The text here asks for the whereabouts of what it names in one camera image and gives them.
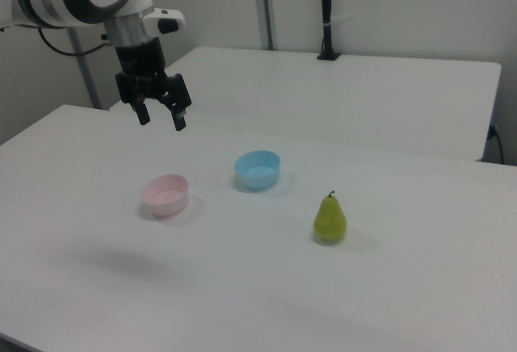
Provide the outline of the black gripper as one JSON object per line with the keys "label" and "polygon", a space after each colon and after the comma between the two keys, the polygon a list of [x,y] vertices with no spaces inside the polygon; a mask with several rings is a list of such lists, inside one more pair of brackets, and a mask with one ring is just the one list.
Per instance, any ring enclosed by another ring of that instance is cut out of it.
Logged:
{"label": "black gripper", "polygon": [[116,55],[122,69],[116,75],[120,99],[122,103],[131,106],[140,125],[150,122],[145,98],[162,96],[162,103],[170,111],[175,129],[182,131],[186,127],[185,114],[191,105],[191,96],[180,73],[166,78],[165,57],[160,40],[116,47]]}

